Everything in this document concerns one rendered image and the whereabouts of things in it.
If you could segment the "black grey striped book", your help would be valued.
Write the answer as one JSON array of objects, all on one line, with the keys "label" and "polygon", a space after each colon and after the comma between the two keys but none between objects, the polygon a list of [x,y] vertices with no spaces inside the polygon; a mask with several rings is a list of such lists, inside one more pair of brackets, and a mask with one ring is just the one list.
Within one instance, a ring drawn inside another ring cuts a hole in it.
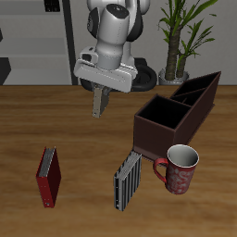
[{"label": "black grey striped book", "polygon": [[140,185],[142,155],[131,151],[114,175],[114,208],[123,211]]}]

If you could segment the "grey shelf unit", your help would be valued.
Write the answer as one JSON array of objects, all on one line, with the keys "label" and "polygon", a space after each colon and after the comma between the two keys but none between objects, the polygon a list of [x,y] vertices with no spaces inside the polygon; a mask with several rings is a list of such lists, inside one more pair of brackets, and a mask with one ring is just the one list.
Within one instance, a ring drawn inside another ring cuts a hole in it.
[{"label": "grey shelf unit", "polygon": [[0,0],[0,57],[11,72],[3,85],[76,85],[70,0],[46,12],[44,0]]}]

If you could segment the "dark block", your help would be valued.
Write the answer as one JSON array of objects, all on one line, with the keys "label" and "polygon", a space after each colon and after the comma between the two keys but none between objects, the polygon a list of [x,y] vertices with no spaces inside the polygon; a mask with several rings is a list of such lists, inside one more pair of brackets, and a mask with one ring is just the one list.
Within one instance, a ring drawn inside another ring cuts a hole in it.
[{"label": "dark block", "polygon": [[0,85],[3,85],[9,73],[11,66],[7,57],[0,57]]}]

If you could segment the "black books on shelf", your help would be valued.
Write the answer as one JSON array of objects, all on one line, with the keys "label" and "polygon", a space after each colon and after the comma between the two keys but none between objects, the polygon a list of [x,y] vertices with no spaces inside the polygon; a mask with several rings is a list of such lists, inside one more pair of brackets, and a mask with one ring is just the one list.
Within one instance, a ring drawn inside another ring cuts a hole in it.
[{"label": "black books on shelf", "polygon": [[44,0],[44,9],[46,12],[59,12],[59,0]]}]

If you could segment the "red book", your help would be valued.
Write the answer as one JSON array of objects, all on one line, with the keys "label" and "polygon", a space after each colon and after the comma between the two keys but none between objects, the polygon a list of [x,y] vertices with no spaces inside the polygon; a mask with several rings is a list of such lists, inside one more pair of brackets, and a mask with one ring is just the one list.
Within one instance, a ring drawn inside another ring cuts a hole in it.
[{"label": "red book", "polygon": [[61,182],[61,172],[56,148],[44,149],[35,178],[44,207],[53,208]]}]

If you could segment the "dark brown desk caddy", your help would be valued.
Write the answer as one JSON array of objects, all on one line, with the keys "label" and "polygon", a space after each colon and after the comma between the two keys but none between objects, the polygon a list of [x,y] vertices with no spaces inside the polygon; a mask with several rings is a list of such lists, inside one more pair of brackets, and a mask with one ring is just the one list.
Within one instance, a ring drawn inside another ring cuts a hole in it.
[{"label": "dark brown desk caddy", "polygon": [[188,144],[209,112],[221,72],[185,81],[170,97],[155,94],[135,115],[133,148],[155,161],[174,144]]}]

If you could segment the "red patterned mug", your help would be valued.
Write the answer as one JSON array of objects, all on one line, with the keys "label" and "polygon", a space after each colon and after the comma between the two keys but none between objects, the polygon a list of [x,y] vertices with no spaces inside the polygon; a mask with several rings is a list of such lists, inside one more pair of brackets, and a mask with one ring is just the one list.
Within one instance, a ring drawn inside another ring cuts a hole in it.
[{"label": "red patterned mug", "polygon": [[[198,153],[190,146],[175,144],[167,151],[166,158],[154,161],[153,170],[156,176],[165,183],[167,190],[174,194],[184,194],[191,183],[195,168],[199,162]],[[157,166],[163,164],[166,175],[157,171]]]}]

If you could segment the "green pot plant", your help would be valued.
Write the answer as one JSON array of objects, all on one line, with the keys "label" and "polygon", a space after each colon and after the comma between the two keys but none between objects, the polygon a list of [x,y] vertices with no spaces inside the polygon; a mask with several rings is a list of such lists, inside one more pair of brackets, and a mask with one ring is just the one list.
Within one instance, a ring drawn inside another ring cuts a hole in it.
[{"label": "green pot plant", "polygon": [[212,26],[206,28],[200,35],[197,35],[203,23],[199,22],[190,25],[190,22],[201,12],[213,6],[218,0],[201,0],[187,9],[186,0],[168,0],[168,11],[161,8],[165,17],[162,18],[157,27],[161,29],[168,44],[167,64],[158,74],[160,84],[179,85],[189,79],[189,74],[184,72],[186,59],[189,56],[198,56],[196,49],[202,44],[213,42],[214,38],[208,38]]}]

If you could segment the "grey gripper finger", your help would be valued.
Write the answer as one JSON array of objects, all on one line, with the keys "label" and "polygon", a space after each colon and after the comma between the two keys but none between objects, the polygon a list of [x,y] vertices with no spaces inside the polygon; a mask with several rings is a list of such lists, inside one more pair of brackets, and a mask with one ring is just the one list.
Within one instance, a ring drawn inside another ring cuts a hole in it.
[{"label": "grey gripper finger", "polygon": [[102,89],[98,86],[94,87],[94,104],[93,104],[93,116],[95,118],[100,118],[101,115],[101,99],[102,99]]},{"label": "grey gripper finger", "polygon": [[109,93],[110,89],[108,87],[104,87],[102,94],[101,94],[101,107],[100,107],[100,113],[103,113],[104,110],[106,109],[106,106],[109,101]]}]

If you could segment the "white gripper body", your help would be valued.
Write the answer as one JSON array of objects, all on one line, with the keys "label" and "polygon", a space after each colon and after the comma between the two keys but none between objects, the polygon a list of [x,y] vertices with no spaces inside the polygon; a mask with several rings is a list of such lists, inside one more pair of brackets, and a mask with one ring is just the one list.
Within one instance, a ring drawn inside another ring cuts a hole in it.
[{"label": "white gripper body", "polygon": [[78,78],[128,93],[131,90],[132,81],[138,74],[138,70],[123,63],[115,70],[100,69],[94,63],[78,59],[74,68],[74,74]]}]

